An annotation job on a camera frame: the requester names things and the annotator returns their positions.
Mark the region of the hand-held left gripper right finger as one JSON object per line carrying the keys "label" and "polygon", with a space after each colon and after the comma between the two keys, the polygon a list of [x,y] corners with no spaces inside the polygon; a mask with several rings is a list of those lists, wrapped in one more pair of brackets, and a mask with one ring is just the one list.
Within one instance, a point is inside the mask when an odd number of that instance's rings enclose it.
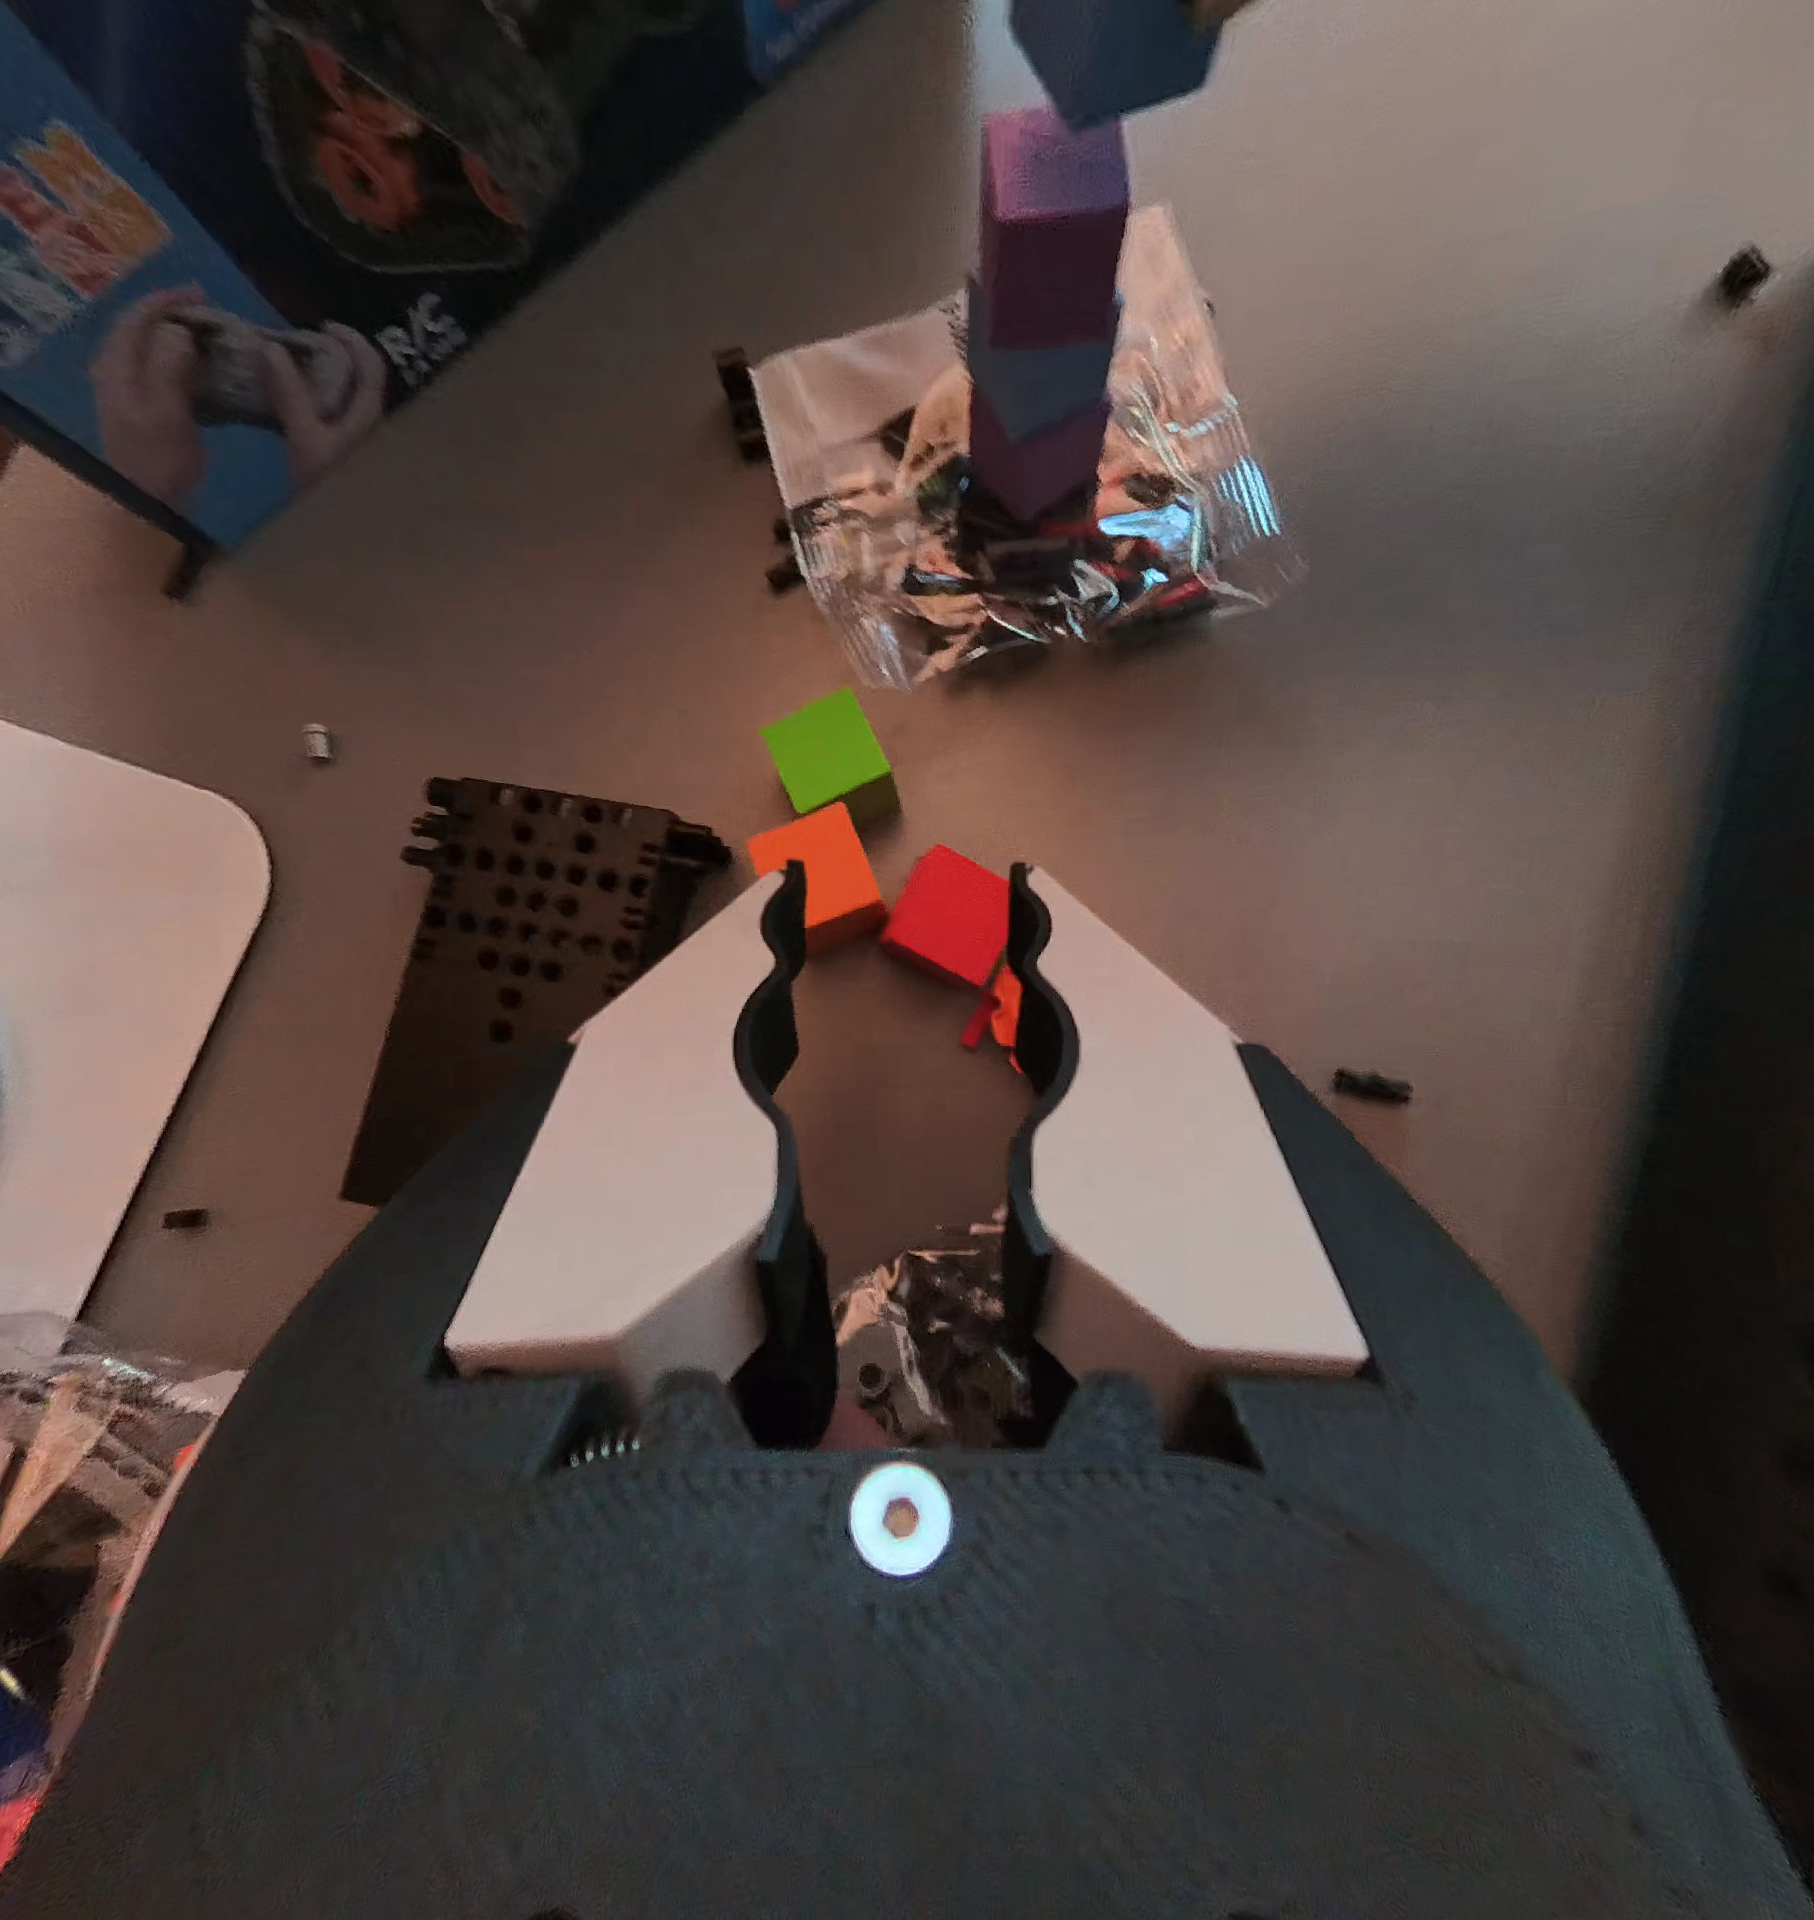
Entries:
{"label": "hand-held left gripper right finger", "polygon": [[1238,1035],[1056,877],[1009,877],[1015,1065],[1006,1336],[1160,1419],[1218,1378],[1358,1379],[1369,1345]]}

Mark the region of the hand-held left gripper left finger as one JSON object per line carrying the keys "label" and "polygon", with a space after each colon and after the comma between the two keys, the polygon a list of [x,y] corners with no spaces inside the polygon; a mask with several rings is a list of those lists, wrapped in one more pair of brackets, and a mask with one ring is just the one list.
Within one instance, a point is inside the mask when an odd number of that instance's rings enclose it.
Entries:
{"label": "hand-held left gripper left finger", "polygon": [[838,1396],[824,1251],[777,1094],[798,1065],[805,877],[751,883],[577,1035],[446,1354],[463,1378],[714,1375],[751,1430]]}

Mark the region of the red foam cube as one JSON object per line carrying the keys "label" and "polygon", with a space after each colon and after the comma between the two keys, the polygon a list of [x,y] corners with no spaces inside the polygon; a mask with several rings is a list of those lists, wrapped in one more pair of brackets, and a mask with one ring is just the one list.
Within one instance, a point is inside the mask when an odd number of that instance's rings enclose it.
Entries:
{"label": "red foam cube", "polygon": [[935,844],[909,868],[878,942],[906,965],[981,993],[1002,962],[1009,911],[1006,871]]}

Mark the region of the orange foam cube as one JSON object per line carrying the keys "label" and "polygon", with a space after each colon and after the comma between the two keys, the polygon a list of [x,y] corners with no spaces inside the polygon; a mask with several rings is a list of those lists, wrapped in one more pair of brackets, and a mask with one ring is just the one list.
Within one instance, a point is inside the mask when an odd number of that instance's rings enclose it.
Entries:
{"label": "orange foam cube", "polygon": [[778,829],[747,840],[754,877],[799,865],[805,872],[805,950],[824,957],[874,936],[890,907],[872,871],[869,850],[845,802],[820,805]]}

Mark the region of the green foam cube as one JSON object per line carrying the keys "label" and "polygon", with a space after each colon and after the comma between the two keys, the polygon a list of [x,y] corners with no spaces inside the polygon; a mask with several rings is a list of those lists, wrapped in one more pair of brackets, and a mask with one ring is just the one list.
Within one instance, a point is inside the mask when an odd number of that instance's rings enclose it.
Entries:
{"label": "green foam cube", "polygon": [[851,685],[757,731],[793,817],[845,805],[865,829],[900,807],[896,767]]}

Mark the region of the white label wheels bag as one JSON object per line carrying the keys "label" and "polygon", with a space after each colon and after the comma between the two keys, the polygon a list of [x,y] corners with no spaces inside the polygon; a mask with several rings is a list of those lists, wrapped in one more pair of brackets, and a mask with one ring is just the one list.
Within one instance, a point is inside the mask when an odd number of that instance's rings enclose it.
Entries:
{"label": "white label wheels bag", "polygon": [[159,1525],[241,1378],[0,1315],[0,1832],[74,1741]]}

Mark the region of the purple foam cube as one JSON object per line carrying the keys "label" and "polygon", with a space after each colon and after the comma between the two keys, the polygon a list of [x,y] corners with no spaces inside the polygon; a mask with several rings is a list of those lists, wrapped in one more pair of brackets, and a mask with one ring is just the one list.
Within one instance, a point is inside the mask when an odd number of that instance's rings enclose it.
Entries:
{"label": "purple foam cube", "polygon": [[1033,434],[1015,439],[991,412],[969,425],[972,476],[1017,519],[1041,519],[1068,495],[1099,486],[1111,412],[1085,409]]}
{"label": "purple foam cube", "polygon": [[1074,129],[1051,106],[981,123],[978,266],[993,349],[1068,349],[1114,330],[1130,219],[1120,123]]}

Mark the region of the light blue foam cube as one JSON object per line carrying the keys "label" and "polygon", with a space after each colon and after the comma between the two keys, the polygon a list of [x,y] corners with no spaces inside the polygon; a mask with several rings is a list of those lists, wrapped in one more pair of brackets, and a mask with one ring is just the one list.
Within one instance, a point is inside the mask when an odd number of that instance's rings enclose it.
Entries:
{"label": "light blue foam cube", "polygon": [[1011,33],[1060,120],[1099,129],[1206,85],[1248,3],[1011,3]]}

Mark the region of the grey desk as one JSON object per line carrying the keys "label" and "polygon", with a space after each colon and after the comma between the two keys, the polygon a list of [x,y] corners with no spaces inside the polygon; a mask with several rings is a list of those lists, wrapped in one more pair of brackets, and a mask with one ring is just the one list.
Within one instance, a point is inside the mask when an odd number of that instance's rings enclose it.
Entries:
{"label": "grey desk", "polygon": [[[171,540],[16,458],[0,719],[238,802],[274,871],[108,1336],[244,1367],[366,1223],[429,774],[778,820],[760,723],[854,677],[765,585],[710,354],[954,290],[978,117],[1036,96],[999,3],[874,3],[186,601]],[[1814,3],[1263,3],[1130,161],[1303,579],[874,692],[872,860],[1030,857],[1311,1087],[1409,1080],[1338,1108],[1569,1366],[1814,339]],[[1725,309],[1740,246],[1775,275]]]}

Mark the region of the clear bag of grey beams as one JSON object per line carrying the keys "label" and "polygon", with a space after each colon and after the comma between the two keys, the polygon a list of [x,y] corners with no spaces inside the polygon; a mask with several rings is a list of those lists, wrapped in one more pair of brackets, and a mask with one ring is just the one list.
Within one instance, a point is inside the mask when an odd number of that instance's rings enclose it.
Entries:
{"label": "clear bag of grey beams", "polygon": [[1009,1448],[1036,1413],[1009,1345],[1006,1208],[838,1285],[845,1397],[900,1448]]}

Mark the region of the black studded baseplate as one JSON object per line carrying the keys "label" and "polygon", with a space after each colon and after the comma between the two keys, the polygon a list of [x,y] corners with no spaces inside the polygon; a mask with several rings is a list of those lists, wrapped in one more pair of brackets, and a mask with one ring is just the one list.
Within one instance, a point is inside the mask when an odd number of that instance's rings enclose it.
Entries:
{"label": "black studded baseplate", "polygon": [[1584,1397],[1814,1892],[1814,354],[1715,731]]}

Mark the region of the white book stand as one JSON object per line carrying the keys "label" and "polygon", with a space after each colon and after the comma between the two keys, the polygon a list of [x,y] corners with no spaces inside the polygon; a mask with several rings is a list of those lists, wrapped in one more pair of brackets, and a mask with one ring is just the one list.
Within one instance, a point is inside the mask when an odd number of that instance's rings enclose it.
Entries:
{"label": "white book stand", "polygon": [[268,884],[241,805],[0,719],[0,1318],[77,1318]]}

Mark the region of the silver plastic parts bag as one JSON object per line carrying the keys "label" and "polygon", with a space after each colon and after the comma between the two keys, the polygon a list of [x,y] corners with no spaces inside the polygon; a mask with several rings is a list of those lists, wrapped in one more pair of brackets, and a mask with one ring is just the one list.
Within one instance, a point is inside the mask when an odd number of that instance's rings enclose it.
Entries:
{"label": "silver plastic parts bag", "polygon": [[1303,579],[1168,206],[1130,213],[1120,297],[1094,489],[1038,525],[972,489],[963,294],[751,366],[799,580],[863,683],[1133,646]]}

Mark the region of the blue robot kit box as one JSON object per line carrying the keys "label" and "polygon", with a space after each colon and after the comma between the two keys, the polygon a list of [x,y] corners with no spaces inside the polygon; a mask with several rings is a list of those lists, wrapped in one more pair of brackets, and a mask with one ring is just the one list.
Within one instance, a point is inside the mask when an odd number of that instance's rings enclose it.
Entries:
{"label": "blue robot kit box", "polygon": [[859,3],[0,3],[0,425],[241,544]]}

